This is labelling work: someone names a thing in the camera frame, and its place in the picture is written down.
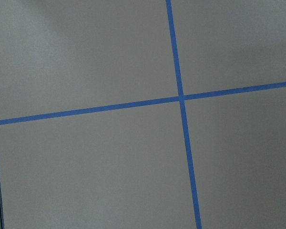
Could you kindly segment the blue tape strip lengthwise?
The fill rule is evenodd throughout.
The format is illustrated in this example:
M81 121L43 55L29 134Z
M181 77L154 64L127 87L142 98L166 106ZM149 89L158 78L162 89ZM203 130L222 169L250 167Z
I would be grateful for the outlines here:
M191 193L192 193L192 199L193 199L195 224L196 224L196 228L201 229L202 228L201 214L200 214L200 208L199 208L197 186L196 186L196 179L195 179L195 172L194 172L194 163L193 163L190 135L189 135L189 129L188 129L188 121L187 121L185 98L184 98L184 91L183 91L183 81L182 81L181 68L180 68L180 62L179 62L177 39L176 39L176 34L175 34L173 8L172 8L172 2L170 0L167 0L165 3L166 3L168 23L169 23L171 47L172 47L173 60L174 60L174 70L175 70L176 85L177 85L177 91L178 91L178 100L179 100L183 134L184 134L184 144L185 144L185 149L186 149L186 158L187 158L187 165L188 165L188 171L189 171Z

